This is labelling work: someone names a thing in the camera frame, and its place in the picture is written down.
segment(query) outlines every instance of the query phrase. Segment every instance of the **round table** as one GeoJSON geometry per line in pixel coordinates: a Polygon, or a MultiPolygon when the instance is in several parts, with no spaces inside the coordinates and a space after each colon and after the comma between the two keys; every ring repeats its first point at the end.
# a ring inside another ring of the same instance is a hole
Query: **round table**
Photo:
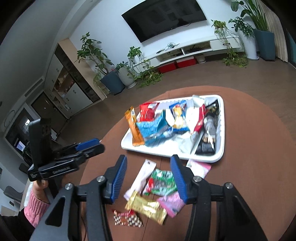
{"type": "MultiPolygon", "coordinates": [[[[296,149],[291,135],[277,115],[253,97],[229,88],[215,86],[187,87],[167,91],[149,101],[188,97],[193,94],[218,94],[225,108],[225,151],[222,159],[212,164],[206,176],[209,183],[232,182],[258,219],[269,241],[277,241],[296,214],[296,149]]],[[[128,169],[120,196],[107,205],[109,226],[114,241],[182,241],[185,238],[192,205],[186,205],[175,218],[167,217],[163,226],[139,215],[143,228],[115,226],[111,209],[124,212],[124,193],[130,188],[145,159],[157,168],[170,170],[170,159],[123,150],[120,142],[128,130],[123,117],[102,139],[105,152],[88,161],[81,184],[103,175],[120,154],[128,159],[128,169]]],[[[210,240],[215,239],[216,212],[212,203],[210,240]]]]}

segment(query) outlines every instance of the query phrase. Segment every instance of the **white tv stand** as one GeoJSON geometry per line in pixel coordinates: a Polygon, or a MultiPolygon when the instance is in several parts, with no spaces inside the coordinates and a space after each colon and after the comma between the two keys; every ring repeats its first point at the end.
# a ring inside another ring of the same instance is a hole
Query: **white tv stand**
{"type": "MultiPolygon", "coordinates": [[[[226,37],[229,44],[232,48],[240,48],[239,45],[239,37],[235,35],[235,37],[227,36],[226,37]]],[[[158,67],[160,65],[167,64],[169,62],[175,61],[180,58],[197,55],[205,52],[213,52],[216,50],[226,50],[227,44],[222,43],[217,36],[213,35],[210,37],[204,37],[200,39],[191,40],[185,43],[180,43],[178,46],[164,50],[158,54],[152,54],[149,56],[145,56],[146,60],[149,60],[149,66],[158,67]]],[[[134,69],[137,72],[145,71],[147,64],[140,62],[134,65],[134,69]]]]}

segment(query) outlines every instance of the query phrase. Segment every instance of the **white tray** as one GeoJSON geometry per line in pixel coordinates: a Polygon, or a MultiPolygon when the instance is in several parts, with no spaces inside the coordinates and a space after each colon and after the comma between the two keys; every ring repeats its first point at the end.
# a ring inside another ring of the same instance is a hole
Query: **white tray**
{"type": "MultiPolygon", "coordinates": [[[[197,161],[208,162],[208,163],[213,163],[213,162],[219,161],[224,153],[224,142],[225,142],[224,102],[223,102],[223,99],[221,98],[221,96],[219,96],[219,95],[204,95],[204,96],[200,96],[200,97],[202,97],[202,98],[207,98],[207,97],[217,98],[218,103],[219,103],[219,107],[220,107],[218,126],[217,126],[217,130],[216,130],[216,146],[215,146],[216,152],[214,155],[201,156],[201,155],[195,155],[194,153],[193,154],[182,153],[178,148],[177,142],[170,140],[170,139],[165,141],[164,143],[158,145],[157,147],[147,147],[144,145],[136,147],[136,146],[133,146],[133,144],[132,144],[131,129],[128,129],[127,133],[124,135],[124,137],[121,141],[122,149],[132,150],[132,151],[146,153],[146,154],[152,154],[152,155],[156,155],[156,156],[165,156],[165,157],[171,157],[172,155],[177,154],[179,156],[179,158],[183,159],[183,160],[194,159],[197,161]]],[[[157,101],[160,104],[156,110],[156,113],[160,112],[163,109],[168,109],[169,105],[171,105],[179,100],[186,100],[187,101],[187,107],[188,107],[188,110],[186,113],[186,120],[187,120],[187,115],[190,114],[189,109],[193,108],[192,96],[157,101]]],[[[189,124],[188,124],[188,126],[189,126],[190,130],[192,131],[192,128],[194,128],[194,126],[192,127],[192,125],[190,126],[189,124]]]]}

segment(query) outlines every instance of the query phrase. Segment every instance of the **wall-mounted tv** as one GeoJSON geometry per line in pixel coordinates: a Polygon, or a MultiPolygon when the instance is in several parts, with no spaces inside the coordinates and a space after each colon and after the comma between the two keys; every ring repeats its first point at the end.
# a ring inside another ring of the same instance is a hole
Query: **wall-mounted tv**
{"type": "Polygon", "coordinates": [[[122,17],[140,42],[174,28],[206,20],[196,0],[145,0],[122,17]]]}

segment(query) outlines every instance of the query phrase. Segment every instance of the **black snack package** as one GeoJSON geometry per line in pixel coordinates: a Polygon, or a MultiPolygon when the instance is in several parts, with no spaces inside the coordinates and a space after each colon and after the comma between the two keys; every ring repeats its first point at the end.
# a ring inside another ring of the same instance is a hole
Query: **black snack package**
{"type": "Polygon", "coordinates": [[[214,155],[216,144],[216,129],[219,118],[218,100],[206,107],[204,119],[204,134],[195,151],[196,155],[214,155]]]}

